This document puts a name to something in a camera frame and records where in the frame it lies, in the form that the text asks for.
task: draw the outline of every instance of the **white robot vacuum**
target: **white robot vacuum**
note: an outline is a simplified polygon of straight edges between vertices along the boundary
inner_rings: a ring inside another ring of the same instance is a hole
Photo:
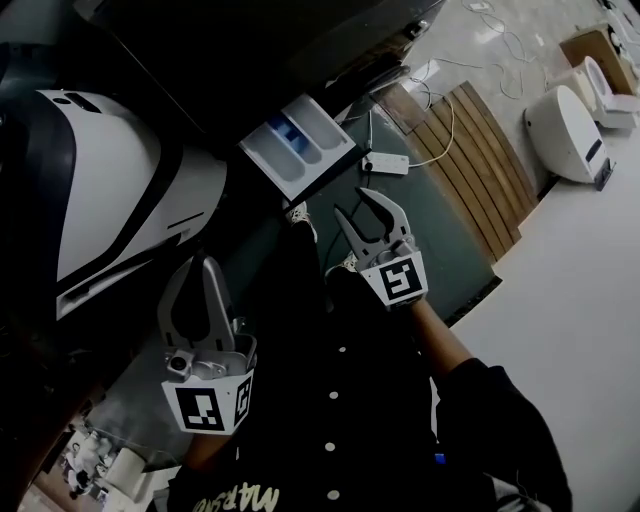
[[[524,111],[536,153],[554,174],[602,190],[612,173],[602,136],[580,98],[555,87]]]

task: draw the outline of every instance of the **black shirt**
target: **black shirt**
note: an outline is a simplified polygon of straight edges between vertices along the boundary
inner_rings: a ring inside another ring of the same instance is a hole
[[[213,474],[183,467],[169,512],[571,510],[551,434],[503,368],[472,359],[451,372],[436,441],[415,350],[342,348],[327,344],[324,374],[324,357],[313,371],[258,369],[254,393],[265,385],[237,435],[239,458]]]

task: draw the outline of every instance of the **cardboard box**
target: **cardboard box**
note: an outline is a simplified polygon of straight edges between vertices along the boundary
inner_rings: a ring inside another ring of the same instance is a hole
[[[582,64],[587,55],[595,60],[614,94],[635,96],[638,80],[631,70],[631,65],[618,56],[611,44],[607,23],[576,32],[560,43],[560,48],[573,67]]]

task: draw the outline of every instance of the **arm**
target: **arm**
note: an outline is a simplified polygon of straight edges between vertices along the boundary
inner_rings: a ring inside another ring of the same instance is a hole
[[[232,436],[196,434],[185,455],[184,465],[194,471],[210,473],[228,460],[233,451]]]
[[[436,385],[459,364],[473,357],[425,299],[411,305],[411,319],[415,338]]]
[[[515,485],[554,511],[571,510],[560,455],[535,406],[502,367],[473,358],[424,299],[411,313],[441,399],[438,439],[447,463]]]

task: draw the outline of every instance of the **white appliance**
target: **white appliance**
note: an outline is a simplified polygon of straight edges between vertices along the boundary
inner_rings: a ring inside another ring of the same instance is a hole
[[[640,34],[636,32],[633,25],[631,25],[620,9],[610,2],[607,2],[607,4],[607,8],[605,9],[607,22],[613,29],[615,35],[615,37],[611,38],[611,43],[617,48],[622,47],[621,49],[628,53],[630,63],[633,66],[637,66],[640,64]]]
[[[594,120],[606,128],[631,130],[640,126],[640,99],[613,94],[600,66],[591,57],[549,82],[549,87],[566,85],[582,100]]]
[[[612,169],[607,149],[578,96],[561,85],[524,111],[531,142],[545,167],[568,180],[606,184]]]
[[[289,201],[354,146],[345,131],[306,94],[240,142]]]
[[[226,165],[101,95],[36,91],[3,106],[3,293],[60,320],[198,234]]]

